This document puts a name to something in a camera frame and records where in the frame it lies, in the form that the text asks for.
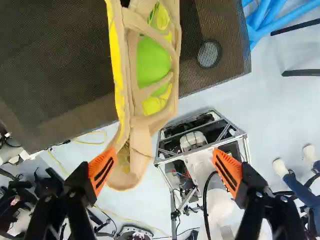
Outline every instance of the gray floor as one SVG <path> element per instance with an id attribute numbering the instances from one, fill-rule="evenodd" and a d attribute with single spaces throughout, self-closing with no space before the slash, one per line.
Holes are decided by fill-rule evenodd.
<path id="1" fill-rule="evenodd" d="M 320 9 L 298 21 L 315 19 Z M 178 115 L 199 108 L 216 108 L 238 127 L 248 133 L 253 167 L 269 182 L 274 191 L 286 186 L 275 175 L 272 161 L 282 157 L 299 179 L 309 176 L 302 161 L 302 147 L 313 143 L 320 155 L 320 78 L 281 77 L 284 70 L 319 68 L 320 25 L 308 29 L 264 37 L 252 51 L 252 73 L 185 97 L 179 101 Z M 116 131 L 116 124 L 102 129 L 107 142 Z M 83 141 L 103 141 L 103 134 L 81 137 Z M 71 173 L 82 161 L 90 161 L 105 147 L 72 142 L 55 147 L 52 155 Z M 47 153 L 41 158 L 64 175 L 57 162 Z M 320 180 L 312 187 L 320 194 Z M 118 229 L 124 223 L 139 221 L 151 229 L 155 237 L 171 236 L 169 190 L 152 164 L 141 183 L 132 190 L 117 192 L 108 187 L 102 190 L 97 205 L 108 211 Z M 203 224 L 202 213 L 181 216 L 178 233 Z M 111 231 L 110 224 L 105 231 Z"/>

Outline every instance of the metal frame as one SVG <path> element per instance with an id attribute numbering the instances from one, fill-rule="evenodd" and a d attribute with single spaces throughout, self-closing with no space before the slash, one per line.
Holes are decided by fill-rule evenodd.
<path id="1" fill-rule="evenodd" d="M 250 153 L 249 153 L 248 135 L 241 128 L 238 128 L 236 125 L 234 125 L 231 121 L 229 121 L 225 116 L 223 116 L 221 113 L 219 113 L 215 109 L 202 111 L 202 112 L 199 112 L 197 115 L 206 114 L 206 113 L 210 113 L 210 112 L 214 112 L 217 116 L 220 117 L 220 119 L 217 119 L 217 120 L 215 120 L 213 122 L 210 122 L 210 123 L 206 123 L 206 124 L 204 124 L 202 126 L 198 126 L 198 127 L 192 128 L 192 129 L 190 129 L 188 131 L 181 132 L 181 133 L 176 134 L 174 136 L 170 136 L 170 138 L 176 137 L 178 135 L 183 136 L 183 134 L 199 130 L 201 127 L 204 127 L 204 126 L 207 126 L 207 125 L 210 125 L 210 124 L 215 124 L 215 123 L 220 122 L 220 121 L 221 122 L 222 121 L 227 122 L 226 127 L 223 129 L 223 131 L 221 132 L 220 136 L 217 138 L 217 140 L 215 142 L 208 143 L 208 144 L 206 144 L 206 145 L 204 145 L 202 147 L 199 147 L 197 149 L 193 149 L 193 150 L 187 151 L 187 152 L 182 152 L 180 154 L 176 154 L 174 152 L 170 152 L 170 151 L 167 151 L 165 149 L 162 149 L 162 148 L 159 147 L 160 141 L 167 140 L 167 139 L 169 139 L 169 137 L 167 137 L 165 139 L 161 139 L 161 131 L 163 129 L 169 127 L 169 126 L 171 127 L 173 125 L 177 125 L 179 123 L 185 122 L 186 120 L 191 119 L 192 117 L 187 117 L 186 119 L 184 119 L 182 121 L 170 122 L 163 129 L 160 130 L 160 134 L 158 135 L 156 153 L 155 153 L 155 158 L 154 158 L 155 159 L 154 165 L 157 167 L 157 166 L 162 165 L 162 164 L 171 163 L 171 162 L 173 162 L 175 160 L 183 160 L 183 161 L 185 161 L 188 158 L 188 156 L 190 156 L 190 155 L 192 155 L 194 153 L 197 153 L 199 151 L 203 151 L 203 150 L 207 150 L 207 149 L 213 150 L 214 148 L 217 148 L 217 147 L 220 147 L 220 146 L 223 146 L 225 144 L 229 144 L 229 143 L 232 143 L 232 142 L 235 142 L 235 141 L 239 141 L 239 140 L 242 140 L 242 143 L 243 143 L 243 146 L 244 146 L 244 154 L 245 154 L 244 161 L 248 162 L 249 164 L 251 164 L 251 156 L 250 156 Z M 233 137 L 228 137 L 226 139 L 222 139 L 221 140 L 221 138 L 224 136 L 224 134 L 227 133 L 227 131 L 228 131 L 228 129 L 230 127 L 233 127 L 234 129 L 236 129 L 234 136 Z M 166 154 L 170 154 L 170 155 L 172 155 L 172 157 L 169 157 L 167 159 L 160 159 L 158 157 L 158 152 L 163 152 L 163 153 L 166 153 Z"/>
<path id="2" fill-rule="evenodd" d="M 217 117 L 218 119 L 216 119 L 212 122 L 205 123 L 201 126 L 196 126 L 196 127 L 191 128 L 187 131 L 177 133 L 173 136 L 162 138 L 163 130 L 165 130 L 169 127 L 177 126 L 179 124 L 188 123 L 188 122 L 192 121 L 193 119 L 195 119 L 195 116 L 199 116 L 202 114 L 212 114 L 213 116 Z M 178 136 L 182 137 L 183 135 L 190 133 L 190 132 L 201 131 L 202 127 L 208 127 L 211 124 L 217 124 L 217 123 L 219 123 L 219 121 L 223 122 L 223 124 L 225 124 L 225 127 L 220 132 L 219 136 L 217 137 L 217 139 L 214 142 L 210 142 L 204 146 L 198 147 L 196 149 L 192 149 L 190 151 L 181 152 L 179 154 L 160 148 L 161 141 L 165 141 L 168 139 L 169 140 L 174 139 L 174 138 L 177 138 Z M 233 136 L 223 139 L 223 137 L 228 132 L 229 128 L 232 128 L 234 130 Z M 174 239 L 174 240 L 177 239 L 177 233 L 176 233 L 177 217 L 179 217 L 179 215 L 184 211 L 185 206 L 189 203 L 191 197 L 197 191 L 198 184 L 197 184 L 197 180 L 195 178 L 192 178 L 193 182 L 195 183 L 195 187 L 188 193 L 188 195 L 185 198 L 183 198 L 181 200 L 180 196 L 178 196 L 175 193 L 174 187 L 171 184 L 170 180 L 167 178 L 165 170 L 162 167 L 164 167 L 165 164 L 172 163 L 176 160 L 182 160 L 182 161 L 184 161 L 185 165 L 188 166 L 188 164 L 186 164 L 186 163 L 188 162 L 188 158 L 190 158 L 192 155 L 197 154 L 201 151 L 210 151 L 210 150 L 213 150 L 214 148 L 217 148 L 217 147 L 220 147 L 220 146 L 232 143 L 232 142 L 236 142 L 236 141 L 242 142 L 243 153 L 244 153 L 244 157 L 243 157 L 244 159 L 242 161 L 251 164 L 251 155 L 250 155 L 250 151 L 249 151 L 248 135 L 242 129 L 238 128 L 236 125 L 234 125 L 231 121 L 229 121 L 225 116 L 223 116 L 221 113 L 219 113 L 215 109 L 200 111 L 200 112 L 194 113 L 191 116 L 189 115 L 189 116 L 185 117 L 183 120 L 172 121 L 172 122 L 168 123 L 163 129 L 160 130 L 159 135 L 158 135 L 158 139 L 157 139 L 157 147 L 156 147 L 156 153 L 155 153 L 154 166 L 159 170 L 159 172 L 163 176 L 163 179 L 166 182 L 166 184 L 168 185 L 168 188 L 170 190 L 172 239 Z M 164 158 L 164 159 L 159 158 L 158 157 L 159 153 L 164 153 L 164 154 L 170 155 L 170 157 Z"/>
<path id="3" fill-rule="evenodd" d="M 205 123 L 201 126 L 194 127 L 194 128 L 189 129 L 187 131 L 177 133 L 177 134 L 170 136 L 170 137 L 164 137 L 162 139 L 161 134 L 164 129 L 167 129 L 168 127 L 176 126 L 176 125 L 179 125 L 182 123 L 187 123 L 188 121 L 191 121 L 192 119 L 194 119 L 195 116 L 199 116 L 202 114 L 209 114 L 209 113 L 214 114 L 216 117 L 219 117 L 219 119 L 212 121 L 212 122 L 209 122 L 209 123 Z M 224 127 L 224 129 L 221 131 L 218 138 L 214 142 L 210 142 L 204 146 L 201 146 L 196 149 L 192 149 L 190 151 L 182 152 L 180 154 L 177 154 L 175 152 L 170 152 L 170 151 L 167 151 L 167 150 L 159 147 L 161 141 L 173 139 L 174 137 L 177 137 L 177 136 L 183 136 L 184 134 L 192 132 L 192 131 L 198 131 L 202 127 L 207 127 L 208 125 L 211 125 L 211 124 L 217 124 L 219 121 L 226 123 L 226 126 Z M 232 127 L 232 129 L 235 130 L 234 135 L 232 137 L 222 139 L 230 127 Z M 165 182 L 167 183 L 170 192 L 172 192 L 174 187 L 170 183 L 169 179 L 167 178 L 165 171 L 161 168 L 162 165 L 172 163 L 176 160 L 182 160 L 185 163 L 187 163 L 188 158 L 190 158 L 194 154 L 199 153 L 200 151 L 208 151 L 208 150 L 210 151 L 210 150 L 213 150 L 214 148 L 217 148 L 217 147 L 220 147 L 220 146 L 232 143 L 232 142 L 236 142 L 236 141 L 238 141 L 238 142 L 242 141 L 243 152 L 244 152 L 244 157 L 243 157 L 244 159 L 242 161 L 251 164 L 251 155 L 250 155 L 250 151 L 249 151 L 248 135 L 242 129 L 240 129 L 239 127 L 234 125 L 230 120 L 228 120 L 225 116 L 223 116 L 217 110 L 209 109 L 209 110 L 200 111 L 200 112 L 194 113 L 191 116 L 189 115 L 189 116 L 185 117 L 183 120 L 176 120 L 176 121 L 169 122 L 163 129 L 160 130 L 160 133 L 159 133 L 158 139 L 157 139 L 157 147 L 156 147 L 156 153 L 155 153 L 154 166 L 157 167 L 157 169 L 159 170 L 159 172 L 163 176 Z M 159 153 L 166 153 L 168 155 L 171 155 L 171 157 L 162 159 L 162 158 L 158 157 Z"/>

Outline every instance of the yellow fabric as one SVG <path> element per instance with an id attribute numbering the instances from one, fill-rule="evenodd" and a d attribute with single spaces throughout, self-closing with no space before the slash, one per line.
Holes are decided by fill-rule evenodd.
<path id="1" fill-rule="evenodd" d="M 125 96 L 123 94 L 124 84 L 123 76 L 121 74 L 121 57 L 120 49 L 118 44 L 118 36 L 116 31 L 115 22 L 113 19 L 113 7 L 110 0 L 105 0 L 106 11 L 108 15 L 108 25 L 109 25 L 109 44 L 110 44 L 110 56 L 112 63 L 112 73 L 114 80 L 114 101 L 115 109 L 120 122 L 120 134 L 118 136 L 117 142 L 124 133 L 124 121 L 125 121 Z"/>

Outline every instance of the shoe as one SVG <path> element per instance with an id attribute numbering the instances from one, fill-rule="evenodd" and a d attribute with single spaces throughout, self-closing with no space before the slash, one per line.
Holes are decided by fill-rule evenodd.
<path id="1" fill-rule="evenodd" d="M 272 162 L 273 169 L 276 174 L 283 178 L 286 174 L 289 174 L 289 171 L 285 165 L 285 162 L 281 158 L 276 158 Z"/>
<path id="2" fill-rule="evenodd" d="M 316 156 L 316 148 L 312 144 L 306 145 L 303 149 L 303 160 L 310 166 L 313 167 L 314 163 L 318 160 Z"/>

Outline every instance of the black hose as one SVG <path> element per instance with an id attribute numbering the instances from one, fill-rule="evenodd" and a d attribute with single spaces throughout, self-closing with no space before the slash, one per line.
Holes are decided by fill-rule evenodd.
<path id="1" fill-rule="evenodd" d="M 206 235 L 208 237 L 208 240 L 211 240 L 211 236 L 210 236 L 208 210 L 207 210 L 207 191 L 208 191 L 208 186 L 209 186 L 211 178 L 217 173 L 218 173 L 217 171 L 213 171 L 209 175 L 208 179 L 205 182 L 204 189 L 203 189 L 203 217 L 204 217 L 205 231 L 206 231 Z"/>

